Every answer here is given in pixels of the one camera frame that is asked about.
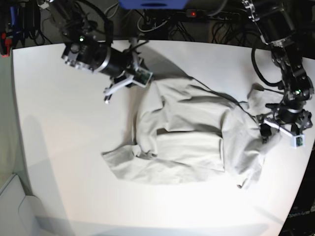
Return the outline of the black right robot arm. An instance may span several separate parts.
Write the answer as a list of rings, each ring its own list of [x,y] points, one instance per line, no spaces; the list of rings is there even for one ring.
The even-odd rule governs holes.
[[[112,48],[113,22],[98,7],[87,0],[40,0],[38,3],[42,8],[49,8],[52,21],[63,37],[65,64],[112,78],[136,74],[132,53]],[[88,19],[81,3],[101,17],[103,30],[98,30],[97,24]]]

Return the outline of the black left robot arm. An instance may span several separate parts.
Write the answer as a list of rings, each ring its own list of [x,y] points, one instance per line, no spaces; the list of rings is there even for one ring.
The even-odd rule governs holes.
[[[296,125],[301,125],[302,121],[310,123],[311,116],[303,107],[312,98],[315,89],[303,67],[296,29],[283,3],[279,0],[244,0],[242,4],[258,29],[259,40],[270,47],[272,61],[281,70],[281,81],[267,81],[258,69],[256,48],[253,47],[252,64],[260,80],[284,91],[282,101],[272,107],[276,121]]]

